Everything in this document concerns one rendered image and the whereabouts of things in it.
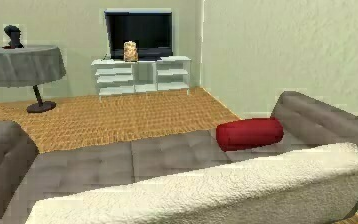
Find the white fluffy blanket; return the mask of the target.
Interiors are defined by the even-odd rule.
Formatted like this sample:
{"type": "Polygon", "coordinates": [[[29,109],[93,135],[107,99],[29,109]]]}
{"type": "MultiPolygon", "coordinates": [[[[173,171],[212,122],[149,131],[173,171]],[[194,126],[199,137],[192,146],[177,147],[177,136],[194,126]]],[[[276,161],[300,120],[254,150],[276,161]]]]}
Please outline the white fluffy blanket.
{"type": "Polygon", "coordinates": [[[358,146],[336,143],[35,203],[25,224],[329,224],[358,201],[358,146]]]}

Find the round table with grey cloth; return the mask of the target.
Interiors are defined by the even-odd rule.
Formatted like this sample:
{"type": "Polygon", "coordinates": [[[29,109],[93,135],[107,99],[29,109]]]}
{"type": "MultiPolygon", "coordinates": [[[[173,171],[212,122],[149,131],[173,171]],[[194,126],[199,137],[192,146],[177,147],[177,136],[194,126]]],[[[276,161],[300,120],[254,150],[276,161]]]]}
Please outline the round table with grey cloth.
{"type": "Polygon", "coordinates": [[[65,75],[61,50],[55,45],[0,47],[0,87],[31,86],[37,102],[27,107],[28,113],[43,113],[56,107],[55,102],[42,99],[38,86],[60,80],[65,75]]]}

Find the black television set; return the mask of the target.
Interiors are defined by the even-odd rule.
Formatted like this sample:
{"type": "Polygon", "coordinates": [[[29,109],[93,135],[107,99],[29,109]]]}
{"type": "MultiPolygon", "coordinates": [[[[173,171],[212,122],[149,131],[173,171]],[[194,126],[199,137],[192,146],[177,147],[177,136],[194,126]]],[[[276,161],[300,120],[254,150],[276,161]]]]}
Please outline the black television set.
{"type": "Polygon", "coordinates": [[[124,43],[128,41],[136,44],[142,61],[173,55],[170,9],[107,9],[104,15],[112,59],[123,59],[124,43]]]}

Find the white television stand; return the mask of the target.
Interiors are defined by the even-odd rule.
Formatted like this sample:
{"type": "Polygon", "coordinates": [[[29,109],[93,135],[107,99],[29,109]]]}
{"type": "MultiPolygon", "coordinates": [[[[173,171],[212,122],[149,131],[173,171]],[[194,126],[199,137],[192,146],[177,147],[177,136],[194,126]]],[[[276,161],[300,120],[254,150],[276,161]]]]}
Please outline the white television stand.
{"type": "Polygon", "coordinates": [[[186,56],[137,62],[96,59],[91,66],[99,98],[154,91],[189,91],[190,88],[191,59],[186,56]]]}

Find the black statue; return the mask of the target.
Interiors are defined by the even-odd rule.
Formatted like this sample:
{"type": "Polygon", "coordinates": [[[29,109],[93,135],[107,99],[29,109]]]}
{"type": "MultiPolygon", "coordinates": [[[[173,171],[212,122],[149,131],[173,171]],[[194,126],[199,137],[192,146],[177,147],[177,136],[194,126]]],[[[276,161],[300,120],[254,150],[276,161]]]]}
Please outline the black statue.
{"type": "Polygon", "coordinates": [[[23,48],[23,44],[20,42],[21,30],[17,26],[7,25],[4,32],[10,38],[8,45],[11,48],[23,48]]]}

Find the red cushion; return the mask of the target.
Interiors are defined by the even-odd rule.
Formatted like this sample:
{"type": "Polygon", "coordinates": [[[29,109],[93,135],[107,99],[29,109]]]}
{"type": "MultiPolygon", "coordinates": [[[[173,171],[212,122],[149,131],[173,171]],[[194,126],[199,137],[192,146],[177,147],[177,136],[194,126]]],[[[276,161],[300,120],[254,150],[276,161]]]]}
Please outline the red cushion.
{"type": "Polygon", "coordinates": [[[248,150],[280,142],[284,128],[276,118],[252,118],[220,124],[215,135],[225,152],[248,150]]]}

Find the grey sofa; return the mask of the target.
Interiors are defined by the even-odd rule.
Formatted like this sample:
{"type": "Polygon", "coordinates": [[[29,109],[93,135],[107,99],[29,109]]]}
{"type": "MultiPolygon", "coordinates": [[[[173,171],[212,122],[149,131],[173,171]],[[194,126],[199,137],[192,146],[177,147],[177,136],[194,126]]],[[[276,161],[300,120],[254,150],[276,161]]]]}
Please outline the grey sofa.
{"type": "Polygon", "coordinates": [[[272,115],[283,139],[224,152],[213,130],[42,153],[14,121],[0,121],[0,224],[25,224],[36,201],[339,142],[358,144],[358,117],[295,91],[272,115]]]}

